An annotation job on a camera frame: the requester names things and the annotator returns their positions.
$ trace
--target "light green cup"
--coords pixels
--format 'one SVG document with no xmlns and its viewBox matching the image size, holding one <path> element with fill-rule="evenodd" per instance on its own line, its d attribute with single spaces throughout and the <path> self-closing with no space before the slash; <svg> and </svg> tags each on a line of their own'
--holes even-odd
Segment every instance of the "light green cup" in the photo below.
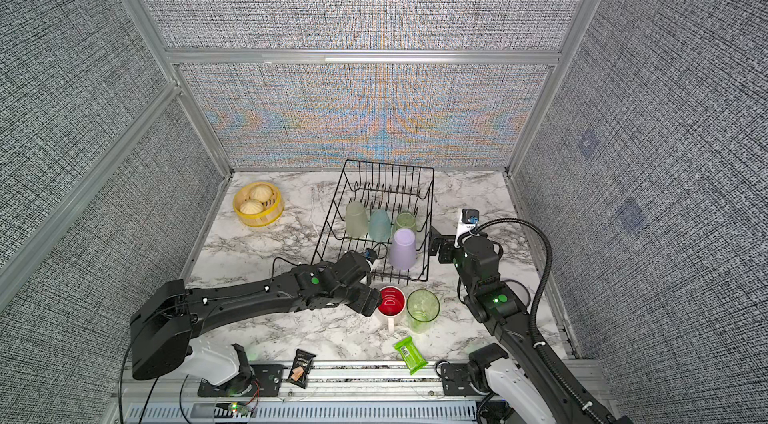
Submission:
<svg viewBox="0 0 768 424">
<path fill-rule="evenodd" d="M 395 218 L 395 231 L 398 229 L 410 229 L 416 234 L 416 217 L 409 212 L 401 212 Z"/>
<path fill-rule="evenodd" d="M 440 300 L 427 289 L 417 289 L 408 296 L 408 327 L 415 333 L 426 332 L 440 314 Z"/>
<path fill-rule="evenodd" d="M 352 201 L 346 206 L 346 235 L 365 237 L 368 234 L 368 212 L 361 202 Z"/>
</svg>

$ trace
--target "black wire dish rack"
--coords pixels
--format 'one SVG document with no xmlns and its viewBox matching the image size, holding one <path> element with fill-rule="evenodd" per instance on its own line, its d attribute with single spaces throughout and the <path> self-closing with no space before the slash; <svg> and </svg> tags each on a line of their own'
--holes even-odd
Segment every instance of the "black wire dish rack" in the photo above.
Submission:
<svg viewBox="0 0 768 424">
<path fill-rule="evenodd" d="M 320 239 L 312 254 L 312 264 L 336 262 L 347 251 L 364 253 L 373 249 L 379 256 L 373 262 L 372 275 L 381 281 L 427 281 L 429 278 L 428 235 L 432 227 L 432 198 L 435 192 L 435 170 L 420 166 L 348 159 L 333 193 L 333 199 L 322 225 Z M 389 264 L 391 241 L 379 243 L 366 235 L 350 237 L 346 233 L 344 214 L 351 201 L 361 202 L 369 216 L 376 209 L 389 212 L 391 222 L 401 212 L 416 217 L 416 264 L 400 271 Z"/>
</svg>

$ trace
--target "red mug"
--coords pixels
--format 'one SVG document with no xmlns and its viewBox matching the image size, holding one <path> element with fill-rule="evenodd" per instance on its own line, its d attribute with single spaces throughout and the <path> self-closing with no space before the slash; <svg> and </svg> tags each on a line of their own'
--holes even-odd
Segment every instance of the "red mug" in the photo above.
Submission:
<svg viewBox="0 0 768 424">
<path fill-rule="evenodd" d="M 382 323 L 387 325 L 390 333 L 395 332 L 395 324 L 400 322 L 405 315 L 406 295 L 397 287 L 387 286 L 380 290 L 382 303 L 376 308 L 376 315 Z"/>
</svg>

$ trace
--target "purple cup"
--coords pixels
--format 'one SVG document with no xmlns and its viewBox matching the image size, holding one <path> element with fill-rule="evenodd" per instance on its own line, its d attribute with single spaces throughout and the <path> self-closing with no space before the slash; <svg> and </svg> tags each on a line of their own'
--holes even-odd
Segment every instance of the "purple cup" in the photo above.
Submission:
<svg viewBox="0 0 768 424">
<path fill-rule="evenodd" d="M 416 264 L 416 235 L 407 228 L 398 229 L 389 246 L 389 264 L 405 271 Z"/>
</svg>

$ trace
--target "green glass cup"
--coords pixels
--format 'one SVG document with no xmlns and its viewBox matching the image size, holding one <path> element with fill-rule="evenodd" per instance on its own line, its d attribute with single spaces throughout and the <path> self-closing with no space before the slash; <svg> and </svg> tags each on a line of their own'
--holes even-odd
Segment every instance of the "green glass cup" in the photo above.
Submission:
<svg viewBox="0 0 768 424">
<path fill-rule="evenodd" d="M 426 332 L 440 314 L 440 300 L 427 289 L 417 289 L 408 296 L 408 327 L 415 333 Z"/>
<path fill-rule="evenodd" d="M 416 217 L 409 212 L 401 212 L 395 218 L 395 231 L 398 229 L 410 229 L 416 234 Z"/>
</svg>

